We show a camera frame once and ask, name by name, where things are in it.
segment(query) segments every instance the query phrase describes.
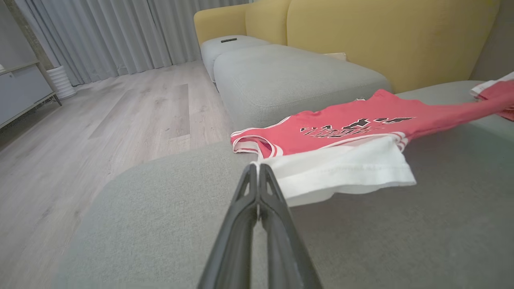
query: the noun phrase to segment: folded cloth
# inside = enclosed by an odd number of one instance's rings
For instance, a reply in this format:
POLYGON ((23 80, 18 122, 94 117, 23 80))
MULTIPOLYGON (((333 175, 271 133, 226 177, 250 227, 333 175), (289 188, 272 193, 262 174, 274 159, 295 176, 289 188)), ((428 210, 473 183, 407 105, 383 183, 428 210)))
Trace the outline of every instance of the folded cloth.
POLYGON ((408 186, 415 179, 402 151, 416 137, 453 128, 514 105, 511 82, 488 89, 487 101, 426 105, 377 91, 369 100, 305 111, 267 128, 231 135, 234 153, 259 156, 275 172, 288 205, 408 186))
POLYGON ((473 87, 469 93, 472 96, 477 97, 484 90, 490 88, 491 86, 495 85, 496 83, 498 83, 500 81, 509 81, 509 80, 514 80, 514 72, 511 72, 511 73, 505 75, 504 77, 502 77, 502 78, 500 78, 498 80, 489 80, 489 81, 486 81, 484 83, 481 83, 481 84, 473 87))
MULTIPOLYGON (((476 96, 476 98, 480 100, 488 100, 501 97, 502 95, 514 95, 514 80, 501 82, 504 83, 502 85, 498 85, 500 82, 495 81, 492 86, 481 91, 480 94, 476 96)), ((514 121, 514 106, 506 108, 504 111, 497 113, 497 115, 510 121, 514 121)))

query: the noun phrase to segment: red jersey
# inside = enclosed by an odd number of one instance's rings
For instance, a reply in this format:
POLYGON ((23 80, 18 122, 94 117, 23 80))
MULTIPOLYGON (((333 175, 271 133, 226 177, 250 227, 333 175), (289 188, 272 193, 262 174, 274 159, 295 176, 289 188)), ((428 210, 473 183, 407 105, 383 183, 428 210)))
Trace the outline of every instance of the red jersey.
POLYGON ((458 105, 426 105, 384 90, 369 100, 304 111, 267 128, 234 132, 234 153, 252 152, 259 159, 339 146, 368 138, 391 136, 403 150, 424 135, 453 128, 514 105, 514 81, 499 82, 486 90, 487 101, 458 105))
MULTIPOLYGON (((511 73, 506 77, 514 78, 514 73, 511 73)), ((503 82, 503 81, 489 81, 489 82, 493 82, 494 83, 493 85, 496 86, 498 83, 503 82)), ((509 87, 508 85, 503 85, 501 87, 503 87, 506 90, 506 93, 508 93, 508 90, 512 91, 512 87, 509 87)), ((475 97, 480 100, 488 100, 488 99, 493 99, 495 97, 498 97, 499 95, 501 95, 501 94, 498 93, 498 89, 484 89, 484 90, 481 90, 480 94, 476 95, 475 97)), ((510 120, 510 121, 514 121, 514 106, 507 107, 504 111, 501 111, 497 114, 503 118, 510 120)))

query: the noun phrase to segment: gray sofa cushion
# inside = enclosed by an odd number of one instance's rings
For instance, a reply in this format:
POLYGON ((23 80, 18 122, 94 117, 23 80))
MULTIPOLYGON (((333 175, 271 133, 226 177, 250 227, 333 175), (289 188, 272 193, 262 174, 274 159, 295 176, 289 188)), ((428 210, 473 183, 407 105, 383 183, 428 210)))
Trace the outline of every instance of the gray sofa cushion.
MULTIPOLYGON (((511 148, 463 125, 407 146, 416 186, 291 208, 324 287, 513 288, 511 148)), ((55 286, 195 288, 253 159, 223 142, 124 172, 94 200, 55 286)), ((260 225, 253 245, 252 288, 267 288, 260 225)))
MULTIPOLYGON (((404 99, 417 99, 429 105, 474 102, 475 99, 469 91, 480 83, 482 81, 475 80, 450 82, 400 93, 398 96, 404 99)), ((514 122, 503 117, 491 115, 473 121, 471 124, 514 142, 514 122)))
POLYGON ((207 69, 207 73, 211 77, 212 82, 216 82, 216 78, 214 76, 214 62, 218 56, 232 50, 267 44, 269 44, 269 42, 265 40, 245 35, 223 36, 203 42, 200 48, 201 58, 204 61, 205 68, 207 69), (237 40, 223 43, 221 42, 221 40, 230 38, 237 38, 237 40))
POLYGON ((301 111, 369 98, 387 79, 362 66, 282 45, 226 52, 216 85, 237 130, 267 127, 301 111))

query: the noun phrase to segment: white vase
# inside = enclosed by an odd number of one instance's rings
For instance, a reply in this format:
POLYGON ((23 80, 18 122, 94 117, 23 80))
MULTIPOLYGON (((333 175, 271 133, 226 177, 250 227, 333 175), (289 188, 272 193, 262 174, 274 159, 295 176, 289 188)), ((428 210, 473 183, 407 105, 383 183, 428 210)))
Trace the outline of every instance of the white vase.
POLYGON ((68 79, 68 75, 66 75, 66 70, 64 70, 63 66, 47 70, 46 72, 48 72, 50 79, 57 87, 56 92, 59 99, 66 99, 77 94, 75 88, 71 85, 68 79))

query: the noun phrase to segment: white cloth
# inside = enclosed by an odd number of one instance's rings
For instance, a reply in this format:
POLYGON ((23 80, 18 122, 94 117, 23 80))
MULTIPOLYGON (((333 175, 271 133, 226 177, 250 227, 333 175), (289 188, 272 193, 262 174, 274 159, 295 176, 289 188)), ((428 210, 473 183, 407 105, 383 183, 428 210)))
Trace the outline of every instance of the white cloth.
POLYGON ((491 86, 495 85, 496 83, 498 83, 500 81, 508 81, 508 80, 514 80, 514 72, 511 72, 498 80, 489 80, 484 83, 481 83, 481 84, 473 87, 469 93, 472 96, 477 97, 478 95, 480 95, 480 93, 482 93, 482 91, 490 88, 491 86))
POLYGON ((336 192, 364 194, 385 187, 416 184, 392 137, 379 136, 347 145, 257 161, 268 164, 291 206, 317 203, 336 192))

